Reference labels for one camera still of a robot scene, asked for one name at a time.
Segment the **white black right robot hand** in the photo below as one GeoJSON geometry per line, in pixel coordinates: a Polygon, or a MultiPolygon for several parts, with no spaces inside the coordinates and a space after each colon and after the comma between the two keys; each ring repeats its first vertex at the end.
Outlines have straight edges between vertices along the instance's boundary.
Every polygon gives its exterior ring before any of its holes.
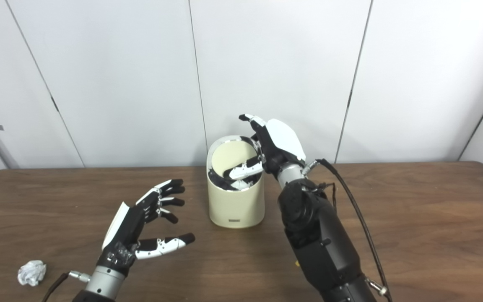
{"type": "Polygon", "coordinates": [[[285,166],[294,164],[304,168],[306,155],[295,131],[278,119],[264,121],[256,115],[241,114],[239,119],[249,122],[255,134],[250,140],[257,155],[223,172],[225,179],[240,180],[266,172],[278,177],[285,166]]]}

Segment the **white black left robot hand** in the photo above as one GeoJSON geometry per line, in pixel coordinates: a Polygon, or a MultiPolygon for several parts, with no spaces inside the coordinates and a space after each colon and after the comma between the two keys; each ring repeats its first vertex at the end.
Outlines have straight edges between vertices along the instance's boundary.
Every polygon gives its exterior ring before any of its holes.
{"type": "Polygon", "coordinates": [[[144,226],[158,218],[178,223],[178,218],[164,207],[184,206],[184,200],[172,197],[172,194],[184,191],[182,179],[171,179],[152,187],[133,205],[123,201],[105,235],[96,265],[127,277],[136,260],[163,256],[193,243],[193,233],[164,239],[140,239],[144,226]]]}

